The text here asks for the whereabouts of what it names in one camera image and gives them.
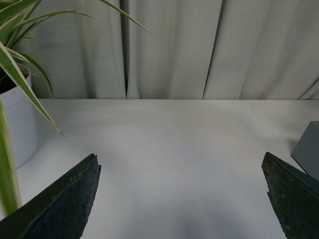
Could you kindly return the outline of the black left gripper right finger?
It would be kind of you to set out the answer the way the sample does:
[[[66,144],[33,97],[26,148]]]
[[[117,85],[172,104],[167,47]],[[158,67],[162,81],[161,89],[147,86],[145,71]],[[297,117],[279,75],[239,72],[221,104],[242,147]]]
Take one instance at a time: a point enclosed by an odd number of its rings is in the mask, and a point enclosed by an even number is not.
[[[319,237],[319,182],[266,152],[262,170],[272,208],[288,239]]]

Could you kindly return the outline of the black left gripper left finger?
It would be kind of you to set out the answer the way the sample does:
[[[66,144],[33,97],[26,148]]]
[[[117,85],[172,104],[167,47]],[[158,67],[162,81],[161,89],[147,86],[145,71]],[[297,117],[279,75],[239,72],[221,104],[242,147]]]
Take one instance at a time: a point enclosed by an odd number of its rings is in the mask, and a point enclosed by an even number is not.
[[[2,239],[79,239],[88,222],[101,174],[88,155],[36,197],[0,222]]]

